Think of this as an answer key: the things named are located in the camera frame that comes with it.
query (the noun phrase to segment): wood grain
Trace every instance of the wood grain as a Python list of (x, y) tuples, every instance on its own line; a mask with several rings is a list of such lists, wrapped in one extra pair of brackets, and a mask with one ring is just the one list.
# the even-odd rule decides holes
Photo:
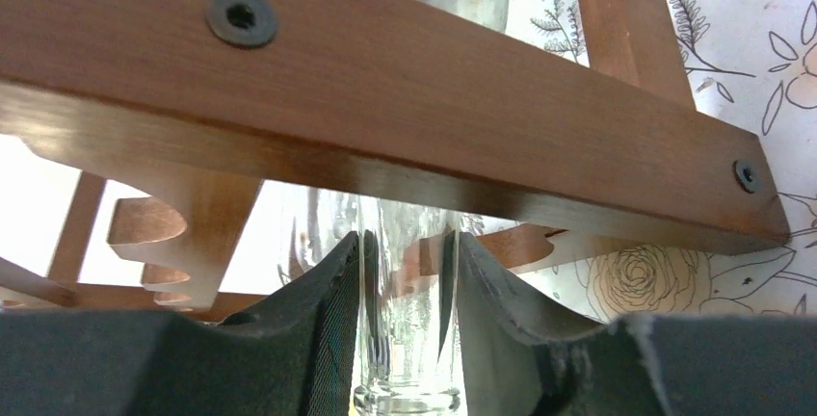
[(255, 51), (208, 1), (0, 0), (0, 131), (714, 252), (787, 239), (754, 134), (411, 0), (268, 0)]
[(261, 180), (99, 149), (54, 148), (40, 138), (23, 141), (40, 157), (149, 194), (117, 202), (108, 244), (122, 259), (145, 263), (142, 283), (156, 292), (157, 303), (210, 307)]
[(695, 109), (667, 0), (579, 0), (579, 6), (591, 68)]
[(60, 240), (51, 258), (48, 278), (58, 283), (73, 283), (79, 279), (93, 224), (99, 211), (99, 201), (105, 193), (105, 178), (81, 172)]
[(541, 260), (512, 269), (514, 273), (527, 273), (536, 270), (556, 267), (577, 260), (585, 260), (599, 255), (610, 254), (619, 250), (640, 246), (635, 241), (608, 238), (605, 236), (587, 235), (577, 231), (563, 231), (547, 237), (553, 250)]
[[(509, 270), (527, 272), (553, 252), (548, 235), (562, 230), (523, 223), (505, 230), (477, 236), (479, 241), (496, 259)], [(403, 251), (400, 261), (387, 266), (397, 266), (387, 276), (384, 296), (397, 298), (429, 289), (439, 275), (442, 235), (421, 238)]]
[(31, 305), (33, 300), (28, 299), (29, 297), (62, 307), (75, 304), (75, 294), (65, 286), (0, 257), (0, 300), (6, 301), (6, 306), (18, 303), (28, 303), (32, 307), (42, 306), (39, 302)]

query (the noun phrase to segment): wooden frame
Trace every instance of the wooden frame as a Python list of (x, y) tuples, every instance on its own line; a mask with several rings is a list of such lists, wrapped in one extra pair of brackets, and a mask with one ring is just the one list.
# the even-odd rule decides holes
[(138, 151), (720, 253), (788, 239), (758, 138), (692, 109), (663, 0), (580, 0), (595, 70), (412, 0), (267, 1), (277, 36), (243, 50), (209, 0), (0, 0), (0, 132), (73, 166)]

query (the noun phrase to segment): line drawing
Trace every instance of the line drawing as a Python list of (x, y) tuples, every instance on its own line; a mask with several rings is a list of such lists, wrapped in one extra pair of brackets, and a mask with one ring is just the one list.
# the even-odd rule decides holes
[[(670, 0), (670, 7), (672, 8), (672, 15), (675, 20), (676, 38), (678, 39), (678, 45), (681, 51), (681, 59), (684, 62), (684, 69), (687, 74), (702, 71), (756, 77), (754, 74), (747, 72), (721, 69), (704, 60), (698, 53), (696, 45), (710, 28), (710, 24), (706, 21), (706, 16), (700, 14), (698, 1)], [(688, 65), (687, 62), (691, 55), (698, 59), (700, 65)]]
[[(567, 15), (567, 26), (561, 21), (565, 14)], [(545, 51), (563, 57), (570, 56), (575, 63), (578, 63), (579, 56), (587, 51), (578, 1), (573, 1), (565, 9), (565, 0), (553, 0), (553, 8), (544, 9), (544, 18), (531, 17), (530, 21), (541, 34), (547, 37), (542, 45)]]
[(783, 100), (803, 110), (817, 108), (817, 2), (811, 1), (806, 7), (803, 24), (800, 27), (800, 43), (807, 48), (801, 53), (783, 36), (769, 31), (769, 44), (772, 52), (783, 59), (783, 62), (769, 68), (769, 72), (781, 72), (793, 65), (796, 75), (786, 82), (781, 80), (769, 101), (761, 120), (761, 131), (768, 135), (777, 119)]
[(726, 101), (728, 101), (729, 103), (734, 103), (735, 102), (735, 99), (732, 98), (732, 94), (729, 93), (729, 91), (726, 89), (726, 87), (724, 87), (723, 84), (721, 84), (719, 82), (719, 83), (717, 83), (717, 86), (718, 86), (718, 93), (720, 93), (721, 96), (726, 99)]
[(803, 296), (800, 298), (800, 301), (797, 302), (797, 306), (794, 307), (795, 315), (805, 315), (807, 313), (806, 312), (807, 300), (808, 296), (806, 294), (803, 294)]
[[(786, 271), (797, 253), (779, 247), (735, 259), (645, 245), (595, 257), (585, 262), (586, 270), (576, 263), (575, 270), (591, 309), (602, 321), (636, 311), (753, 313), (743, 299), (773, 278), (794, 278), (817, 287), (817, 279)], [(714, 257), (722, 260), (713, 261)], [(713, 270), (713, 264), (728, 269)], [(801, 299), (790, 312), (804, 310)]]
[[(817, 195), (815, 195), (815, 197), (804, 195), (792, 195), (788, 193), (780, 193), (780, 195), (788, 197), (789, 199), (805, 206), (808, 209), (809, 214), (811, 214), (811, 217), (814, 218), (809, 228), (803, 228), (801, 230), (794, 231), (792, 232), (791, 237), (797, 238), (799, 236), (817, 233)], [(806, 245), (806, 247), (817, 247), (817, 240), (814, 240), (813, 243), (809, 243), (808, 245)]]

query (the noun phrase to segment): wooden slat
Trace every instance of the wooden slat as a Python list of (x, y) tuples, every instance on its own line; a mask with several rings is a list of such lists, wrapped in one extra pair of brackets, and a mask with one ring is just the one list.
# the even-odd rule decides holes
[(60, 308), (60, 306), (48, 300), (38, 299), (0, 286), (0, 308), (4, 310), (39, 310), (42, 308)]
[(238, 244), (261, 180), (99, 149), (24, 142), (40, 157), (126, 183), (151, 197), (120, 199), (108, 244), (144, 262), (142, 283), (157, 303), (207, 309)]
[[(77, 293), (74, 308), (96, 310), (165, 308), (153, 301), (153, 293), (139, 287), (77, 283), (71, 285), (71, 289)], [(218, 322), (265, 297), (256, 294), (219, 293), (208, 310), (183, 313), (197, 320)]]
[(667, 0), (579, 0), (579, 6), (593, 69), (695, 109)]
[(29, 272), (2, 257), (0, 257), (0, 288), (62, 307), (70, 307), (74, 304), (74, 293), (65, 286)]
[(0, 0), (0, 131), (635, 241), (786, 241), (751, 133), (411, 0), (269, 0), (255, 51), (212, 36), (208, 1)]
[(82, 172), (77, 181), (74, 197), (66, 214), (63, 232), (54, 249), (48, 278), (58, 283), (74, 283), (79, 279), (88, 242), (91, 239), (99, 201), (105, 193), (103, 177)]
[(586, 235), (577, 231), (563, 231), (549, 236), (547, 241), (553, 245), (552, 252), (532, 264), (514, 268), (512, 272), (534, 272), (536, 270), (568, 264), (577, 260), (589, 259), (640, 245), (634, 241)]

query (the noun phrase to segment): notched wooden rail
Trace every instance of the notched wooden rail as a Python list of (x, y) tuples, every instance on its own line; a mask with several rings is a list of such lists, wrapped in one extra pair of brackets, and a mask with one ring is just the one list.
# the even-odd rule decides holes
[(142, 284), (160, 305), (207, 309), (218, 294), (261, 180), (101, 149), (24, 137), (40, 157), (127, 183), (151, 197), (120, 199), (108, 244), (144, 262)]
[(411, 0), (267, 0), (252, 51), (208, 1), (0, 0), (0, 131), (714, 252), (788, 237), (749, 132)]

